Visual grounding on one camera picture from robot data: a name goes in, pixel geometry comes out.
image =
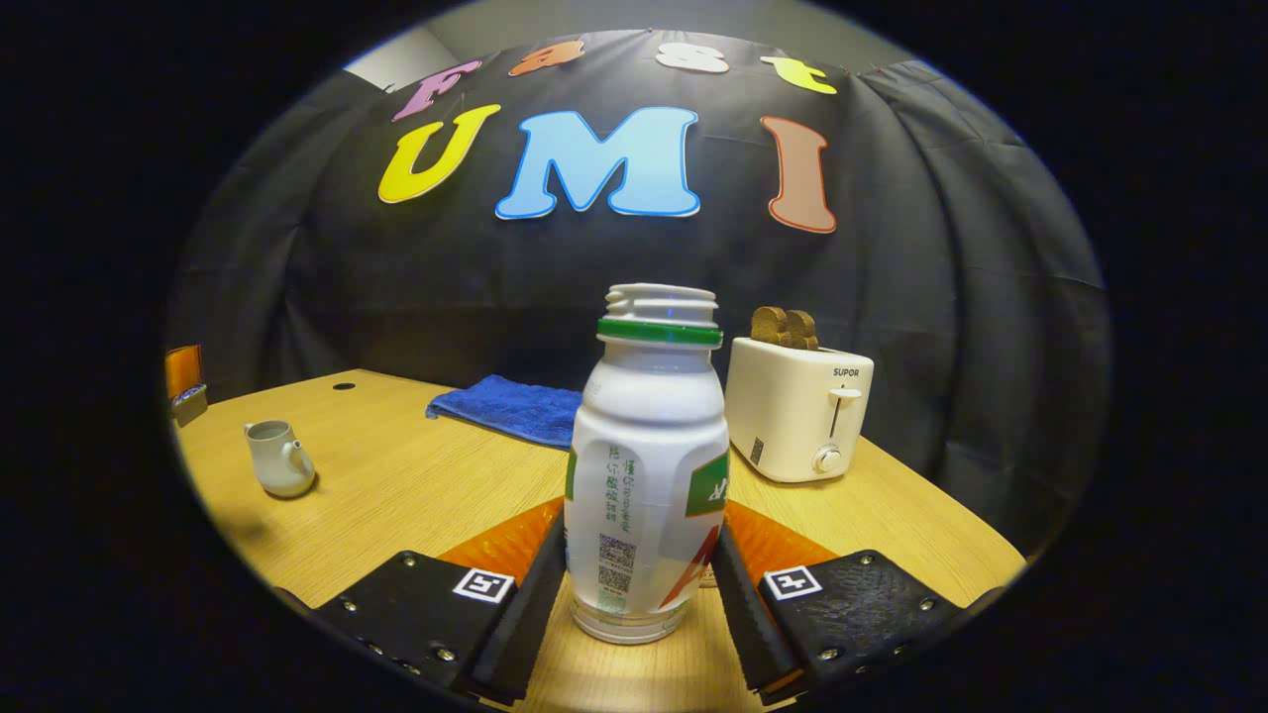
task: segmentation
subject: colorful foam letter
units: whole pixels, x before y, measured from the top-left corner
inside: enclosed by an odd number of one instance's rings
[[[730,67],[723,62],[723,53],[702,44],[686,42],[667,42],[659,47],[656,61],[666,67],[695,70],[697,72],[721,74]]]
[[[507,74],[511,76],[520,76],[534,70],[540,70],[541,67],[553,67],[555,65],[571,62],[585,55],[581,49],[582,44],[582,41],[573,39],[569,42],[560,42],[559,44],[552,44],[550,47],[543,47],[541,49],[538,49],[525,57],[519,65],[511,67],[511,71]]]
[[[465,65],[458,65],[456,67],[450,67],[443,72],[436,72],[430,77],[422,80],[418,84],[418,90],[413,93],[410,98],[410,103],[404,105],[404,109],[392,117],[393,122],[399,122],[401,119],[408,117],[410,114],[417,114],[418,112],[431,107],[431,95],[444,94],[453,89],[458,80],[463,77],[464,74],[474,72],[479,69],[479,60],[472,60]]]
[[[454,117],[454,136],[445,146],[445,152],[440,155],[440,160],[434,166],[417,174],[413,173],[413,162],[418,160],[418,154],[422,152],[427,138],[440,131],[445,122],[434,122],[402,136],[397,141],[397,152],[392,156],[387,170],[383,171],[383,179],[379,181],[379,199],[384,203],[399,203],[417,198],[440,185],[467,157],[467,150],[476,141],[476,134],[484,124],[484,119],[496,114],[501,108],[501,104],[488,104]]]
[[[780,152],[780,194],[771,199],[771,216],[810,232],[837,230],[837,217],[828,209],[823,190],[819,152],[828,141],[819,132],[780,117],[762,117],[762,126],[775,134]]]
[[[801,60],[794,60],[791,57],[758,57],[767,65],[775,65],[775,71],[780,75],[784,81],[800,86],[801,89],[809,89],[810,91],[819,91],[822,94],[836,94],[837,88],[831,84],[819,84],[814,81],[817,76],[828,76],[814,67],[805,66]]]
[[[520,131],[529,134],[511,194],[497,203],[498,218],[539,218],[554,209],[547,193],[550,166],[573,209],[586,211],[616,169],[625,164],[625,180],[607,204],[629,216],[686,217],[700,209],[700,198],[687,190],[685,143],[695,112],[673,107],[644,107],[625,117],[600,141],[577,112],[529,117]]]

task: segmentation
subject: orange object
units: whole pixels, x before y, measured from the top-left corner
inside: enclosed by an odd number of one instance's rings
[[[548,500],[536,507],[530,507],[519,515],[503,520],[479,533],[467,542],[445,552],[437,559],[460,567],[476,567],[500,575],[510,575],[516,582],[522,582],[533,559],[536,558],[541,543],[554,519],[563,511],[563,496]]]
[[[167,400],[203,383],[203,346],[180,346],[167,353]]]
[[[734,500],[727,502],[727,528],[744,559],[744,570],[753,587],[757,587],[766,572],[799,565],[809,567],[837,558],[827,547]]]

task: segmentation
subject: toaster knob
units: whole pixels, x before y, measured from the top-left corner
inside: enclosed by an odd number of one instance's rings
[[[834,445],[820,448],[814,455],[814,469],[820,473],[831,473],[841,467],[841,450]]]

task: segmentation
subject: wooden table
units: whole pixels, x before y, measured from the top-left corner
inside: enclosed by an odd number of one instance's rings
[[[356,387],[332,388],[341,382]],[[318,606],[402,549],[439,554],[563,494],[567,453],[424,417],[446,391],[358,369],[214,403],[176,438],[238,554]],[[317,485],[299,499],[269,496],[251,472],[242,424],[268,419],[290,421],[317,464]],[[781,485],[734,449],[730,459],[730,499],[838,554],[879,549],[960,606],[1025,565],[985,523],[866,439],[850,472],[832,481]],[[564,577],[515,710],[763,709],[744,689],[716,589],[700,590],[673,634],[634,647],[578,629],[571,595]]]

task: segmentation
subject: blue towel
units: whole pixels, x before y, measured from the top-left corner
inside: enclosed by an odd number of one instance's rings
[[[560,450],[572,447],[572,420],[581,392],[527,386],[498,376],[470,388],[441,393],[427,405],[427,417],[458,416],[533,443]]]

